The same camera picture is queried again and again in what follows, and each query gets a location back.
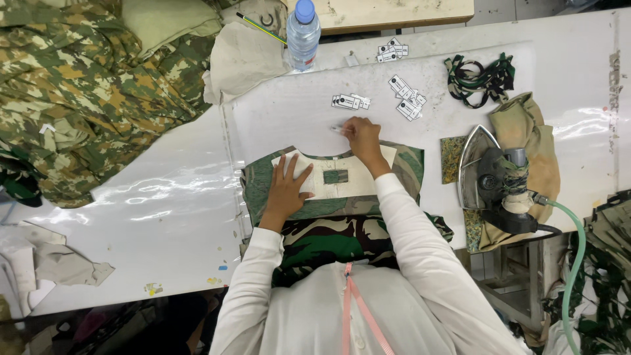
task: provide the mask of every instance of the white long-sleeve shirt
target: white long-sleeve shirt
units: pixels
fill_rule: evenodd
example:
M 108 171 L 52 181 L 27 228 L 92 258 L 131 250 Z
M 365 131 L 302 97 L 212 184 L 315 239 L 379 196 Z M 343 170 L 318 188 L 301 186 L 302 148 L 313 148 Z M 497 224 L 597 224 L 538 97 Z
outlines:
M 351 276 L 397 355 L 524 354 L 447 242 L 394 174 L 375 180 L 399 270 L 353 265 Z M 339 354 L 345 264 L 271 288 L 282 236 L 255 228 L 219 313 L 219 354 Z M 351 298 L 351 353 L 383 354 Z

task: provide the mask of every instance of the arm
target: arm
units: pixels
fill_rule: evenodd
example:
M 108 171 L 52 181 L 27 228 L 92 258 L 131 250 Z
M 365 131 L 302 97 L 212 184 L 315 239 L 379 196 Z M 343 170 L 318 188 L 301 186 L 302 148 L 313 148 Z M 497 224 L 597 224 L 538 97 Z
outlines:
M 272 272 L 283 260 L 280 231 L 287 217 L 300 210 L 305 199 L 313 197 L 312 193 L 298 193 L 313 164 L 294 181 L 293 170 L 297 160 L 296 154 L 285 176 L 285 156 L 278 166 L 274 166 L 268 207 L 259 228 L 254 228 L 241 264 L 232 275 L 230 289 L 217 319 L 211 355 L 258 354 L 268 315 Z
M 404 190 L 379 150 L 379 126 L 354 117 L 346 137 L 375 178 L 401 274 L 443 324 L 459 354 L 523 354 L 445 239 Z

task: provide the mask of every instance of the hand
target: hand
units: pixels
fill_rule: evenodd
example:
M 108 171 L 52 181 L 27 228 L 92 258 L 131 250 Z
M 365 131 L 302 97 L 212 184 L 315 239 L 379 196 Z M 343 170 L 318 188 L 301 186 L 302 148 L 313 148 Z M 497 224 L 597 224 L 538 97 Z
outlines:
M 306 199 L 314 196 L 311 192 L 299 193 L 300 187 L 307 179 L 307 176 L 311 174 L 314 165 L 310 164 L 298 179 L 294 180 L 293 170 L 296 168 L 298 154 L 292 157 L 287 167 L 287 174 L 283 176 L 285 160 L 286 156 L 282 155 L 278 165 L 274 165 L 272 185 L 269 188 L 268 206 L 259 224 L 259 228 L 269 229 L 277 233 L 280 233 L 287 218 L 300 210 Z
M 373 179 L 392 171 L 381 154 L 380 125 L 372 124 L 367 118 L 353 117 L 344 123 L 343 128 L 353 154 L 368 168 Z

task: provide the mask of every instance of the person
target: person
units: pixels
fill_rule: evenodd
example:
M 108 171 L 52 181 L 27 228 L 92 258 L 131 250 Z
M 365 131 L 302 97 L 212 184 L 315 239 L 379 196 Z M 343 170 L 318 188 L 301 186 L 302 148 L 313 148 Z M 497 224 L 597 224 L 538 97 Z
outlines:
M 353 154 L 374 178 L 400 270 L 336 262 L 289 288 L 272 289 L 272 271 L 283 258 L 283 223 L 310 196 L 298 191 L 312 167 L 294 180 L 297 156 L 285 175 L 283 156 L 274 167 L 267 209 L 223 301 L 211 355 L 524 354 L 391 172 L 379 131 L 367 118 L 344 124 Z

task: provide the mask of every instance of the pink lanyard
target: pink lanyard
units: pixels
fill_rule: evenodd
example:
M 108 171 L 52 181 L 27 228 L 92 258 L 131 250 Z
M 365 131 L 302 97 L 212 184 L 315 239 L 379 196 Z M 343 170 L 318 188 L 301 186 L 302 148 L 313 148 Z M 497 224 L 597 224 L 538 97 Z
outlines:
M 353 282 L 351 278 L 351 267 L 353 267 L 353 263 L 346 263 L 346 270 L 344 271 L 344 275 L 346 276 L 346 287 L 344 287 L 344 312 L 342 314 L 342 355 L 348 355 L 350 352 L 350 343 L 351 343 L 351 293 L 355 297 L 355 301 L 357 301 L 357 306 L 359 310 L 362 312 L 363 317 L 366 318 L 372 333 L 379 341 L 379 345 L 384 350 L 386 355 L 394 355 L 394 351 L 388 344 L 386 337 L 379 329 L 377 322 L 375 322 L 375 318 L 372 317 L 368 306 L 363 301 L 362 295 L 359 293 L 359 289 L 357 285 Z

